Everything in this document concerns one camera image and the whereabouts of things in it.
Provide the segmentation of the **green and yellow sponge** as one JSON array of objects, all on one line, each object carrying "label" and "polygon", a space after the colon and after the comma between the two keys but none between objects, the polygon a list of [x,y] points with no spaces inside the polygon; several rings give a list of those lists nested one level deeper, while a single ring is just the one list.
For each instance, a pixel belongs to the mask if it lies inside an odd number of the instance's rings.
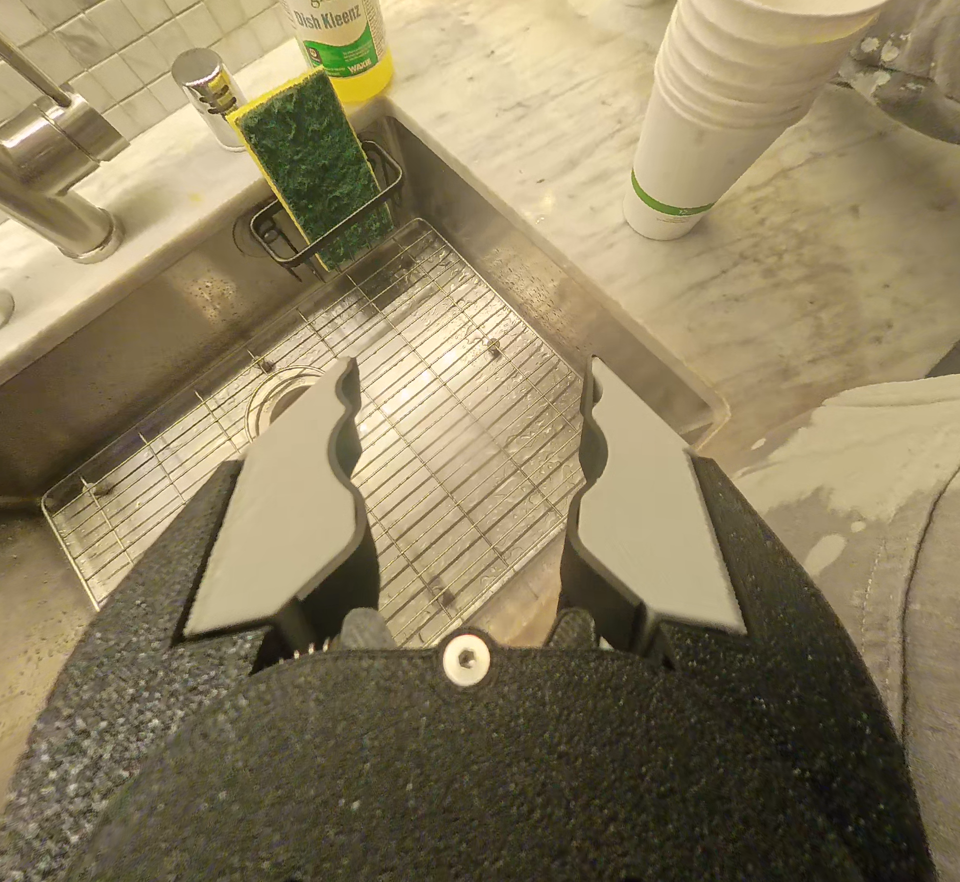
[{"label": "green and yellow sponge", "polygon": [[328,74],[314,69],[226,115],[316,258],[339,268],[393,229],[375,171]]}]

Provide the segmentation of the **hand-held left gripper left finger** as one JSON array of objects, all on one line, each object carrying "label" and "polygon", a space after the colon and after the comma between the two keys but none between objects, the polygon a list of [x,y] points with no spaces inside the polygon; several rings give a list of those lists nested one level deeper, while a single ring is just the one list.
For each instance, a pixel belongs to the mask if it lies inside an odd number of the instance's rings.
[{"label": "hand-held left gripper left finger", "polygon": [[186,640],[267,628],[281,657],[380,648],[378,551],[353,482],[357,360],[335,360],[250,444],[184,614]]}]

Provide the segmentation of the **stainless steel sink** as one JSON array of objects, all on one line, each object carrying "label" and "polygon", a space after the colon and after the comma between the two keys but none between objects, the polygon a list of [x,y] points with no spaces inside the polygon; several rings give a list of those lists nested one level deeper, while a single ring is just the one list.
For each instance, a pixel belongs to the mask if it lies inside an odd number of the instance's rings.
[{"label": "stainless steel sink", "polygon": [[[250,220],[274,199],[256,188],[160,275],[2,384],[2,525],[47,529],[47,535],[28,535],[26,546],[61,558],[93,611],[99,608],[42,513],[42,496],[416,217],[581,378],[590,357],[598,356],[688,443],[702,443],[717,428],[720,404],[706,387],[423,138],[390,117],[363,136],[385,147],[405,172],[402,193],[390,204],[393,231],[326,281],[308,271],[299,273],[304,282],[295,280],[264,254]],[[534,587],[556,572],[562,529],[520,570],[528,568]]]}]

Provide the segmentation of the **steel sink drain strainer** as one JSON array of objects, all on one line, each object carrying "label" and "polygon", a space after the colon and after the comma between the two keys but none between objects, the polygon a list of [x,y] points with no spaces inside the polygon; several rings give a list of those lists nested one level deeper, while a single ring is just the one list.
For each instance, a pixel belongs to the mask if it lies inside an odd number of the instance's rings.
[{"label": "steel sink drain strainer", "polygon": [[309,366],[278,368],[261,380],[247,401],[246,437],[255,441],[270,425],[323,376]]}]

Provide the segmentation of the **marble desk countertop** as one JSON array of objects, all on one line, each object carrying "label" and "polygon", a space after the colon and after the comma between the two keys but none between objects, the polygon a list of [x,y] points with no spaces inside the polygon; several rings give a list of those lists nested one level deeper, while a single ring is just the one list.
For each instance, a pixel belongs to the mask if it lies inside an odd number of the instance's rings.
[{"label": "marble desk countertop", "polygon": [[[824,399],[923,376],[958,339],[958,147],[833,85],[681,240],[637,236],[622,192],[670,6],[613,0],[381,0],[395,118],[609,299],[721,408],[701,450],[725,470]],[[131,138],[78,194],[122,245],[77,264],[2,222],[2,384],[156,278],[246,192],[167,73],[106,117]],[[29,732],[96,611],[47,529],[2,525],[2,802]]]}]

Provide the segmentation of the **person's right forearm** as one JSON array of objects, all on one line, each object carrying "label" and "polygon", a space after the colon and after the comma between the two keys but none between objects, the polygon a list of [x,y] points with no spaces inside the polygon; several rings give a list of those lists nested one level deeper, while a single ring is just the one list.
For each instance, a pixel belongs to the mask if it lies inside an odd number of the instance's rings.
[{"label": "person's right forearm", "polygon": [[959,144],[959,0],[893,0],[831,83],[915,132]]}]

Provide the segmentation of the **steel kitchen faucet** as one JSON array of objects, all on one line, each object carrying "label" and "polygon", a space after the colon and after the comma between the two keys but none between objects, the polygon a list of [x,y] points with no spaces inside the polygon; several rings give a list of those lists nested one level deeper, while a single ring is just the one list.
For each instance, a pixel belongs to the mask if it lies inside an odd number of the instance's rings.
[{"label": "steel kitchen faucet", "polygon": [[95,264],[124,240],[121,221],[74,191],[129,146],[79,93],[55,83],[6,37],[3,61],[41,97],[1,126],[1,208],[66,258]]}]

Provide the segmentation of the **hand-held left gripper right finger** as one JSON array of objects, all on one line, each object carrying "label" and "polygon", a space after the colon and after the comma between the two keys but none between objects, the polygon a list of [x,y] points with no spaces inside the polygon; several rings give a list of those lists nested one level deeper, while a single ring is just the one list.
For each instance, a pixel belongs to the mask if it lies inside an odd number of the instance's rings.
[{"label": "hand-held left gripper right finger", "polygon": [[561,598],[619,651],[648,653],[665,625],[746,638],[690,445],[598,356],[581,413]]}]

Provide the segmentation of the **person's grey mottled garment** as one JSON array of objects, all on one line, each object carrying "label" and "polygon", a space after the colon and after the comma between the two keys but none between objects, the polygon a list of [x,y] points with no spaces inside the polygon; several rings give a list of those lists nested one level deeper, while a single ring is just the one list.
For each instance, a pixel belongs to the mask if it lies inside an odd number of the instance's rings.
[{"label": "person's grey mottled garment", "polygon": [[849,389],[753,445],[739,490],[844,624],[959,879],[959,376]]}]

